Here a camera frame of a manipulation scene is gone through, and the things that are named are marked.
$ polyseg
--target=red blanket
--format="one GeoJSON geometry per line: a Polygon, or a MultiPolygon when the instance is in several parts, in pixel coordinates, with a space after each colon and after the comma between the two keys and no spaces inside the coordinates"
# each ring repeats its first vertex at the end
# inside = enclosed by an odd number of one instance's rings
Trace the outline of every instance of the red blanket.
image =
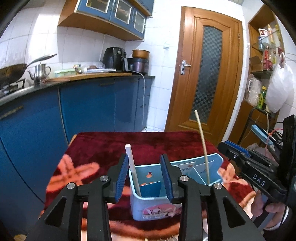
{"type": "MultiPolygon", "coordinates": [[[[61,159],[46,189],[45,209],[69,182],[82,185],[107,174],[116,165],[125,145],[131,144],[136,165],[160,162],[160,155],[167,153],[170,161],[203,156],[200,135],[197,132],[89,132],[80,133],[61,159]]],[[[218,153],[211,143],[206,142],[207,153],[218,153]]],[[[233,166],[224,157],[219,169],[223,185],[234,199],[245,208],[252,202],[255,192],[245,180],[235,175],[233,166]]],[[[117,204],[109,204],[110,229],[121,237],[138,239],[166,239],[178,234],[180,215],[153,221],[133,220],[130,209],[129,180],[117,204]]],[[[82,229],[86,230],[86,210],[82,229]]]]}

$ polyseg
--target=metal screw cap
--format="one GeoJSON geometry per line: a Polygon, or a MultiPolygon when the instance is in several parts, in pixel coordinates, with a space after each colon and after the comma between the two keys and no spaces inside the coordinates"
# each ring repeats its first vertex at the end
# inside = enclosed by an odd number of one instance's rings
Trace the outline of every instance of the metal screw cap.
{"type": "Polygon", "coordinates": [[[189,180],[188,176],[180,176],[180,180],[183,182],[187,182],[189,180]]]}
{"type": "Polygon", "coordinates": [[[75,187],[75,183],[68,183],[67,188],[73,189],[75,187]]]}
{"type": "Polygon", "coordinates": [[[214,187],[217,188],[217,189],[221,189],[223,186],[222,186],[221,183],[215,183],[214,187]]]}
{"type": "Polygon", "coordinates": [[[106,182],[108,179],[109,179],[109,177],[106,176],[106,175],[100,177],[100,180],[101,180],[102,182],[106,182]]]}

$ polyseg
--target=gas stove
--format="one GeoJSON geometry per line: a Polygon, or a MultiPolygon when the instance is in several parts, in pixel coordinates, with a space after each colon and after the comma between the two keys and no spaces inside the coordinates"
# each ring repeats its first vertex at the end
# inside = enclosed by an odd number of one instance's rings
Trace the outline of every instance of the gas stove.
{"type": "Polygon", "coordinates": [[[25,82],[26,82],[26,79],[21,79],[21,80],[18,80],[12,84],[9,84],[9,85],[6,85],[4,86],[2,89],[0,89],[0,98],[3,97],[3,96],[6,96],[6,95],[9,95],[17,90],[21,90],[21,89],[24,89],[25,87],[25,82]],[[19,82],[22,82],[22,86],[19,87],[17,83],[19,82]]]}

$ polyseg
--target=sleeve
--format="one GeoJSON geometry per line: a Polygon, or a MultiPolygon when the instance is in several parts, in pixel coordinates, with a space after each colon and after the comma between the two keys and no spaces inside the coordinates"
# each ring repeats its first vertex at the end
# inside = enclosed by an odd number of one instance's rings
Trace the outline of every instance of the sleeve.
{"type": "Polygon", "coordinates": [[[292,210],[288,208],[285,213],[284,221],[281,225],[279,223],[272,228],[264,230],[263,236],[266,241],[286,241],[291,232],[291,227],[293,227],[291,222],[295,222],[295,215],[292,213],[292,210]]]}

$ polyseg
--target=white plastic bag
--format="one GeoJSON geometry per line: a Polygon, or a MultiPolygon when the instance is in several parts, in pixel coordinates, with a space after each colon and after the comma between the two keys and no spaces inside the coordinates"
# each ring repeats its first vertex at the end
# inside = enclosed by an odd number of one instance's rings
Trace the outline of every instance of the white plastic bag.
{"type": "Polygon", "coordinates": [[[247,81],[247,87],[245,92],[245,100],[251,106],[257,106],[258,95],[261,92],[262,83],[260,80],[256,79],[254,75],[250,74],[247,81]]]}
{"type": "Polygon", "coordinates": [[[273,113],[279,111],[293,89],[293,72],[285,60],[280,63],[282,58],[285,59],[284,53],[281,53],[279,62],[274,66],[266,93],[266,104],[273,113]]]}

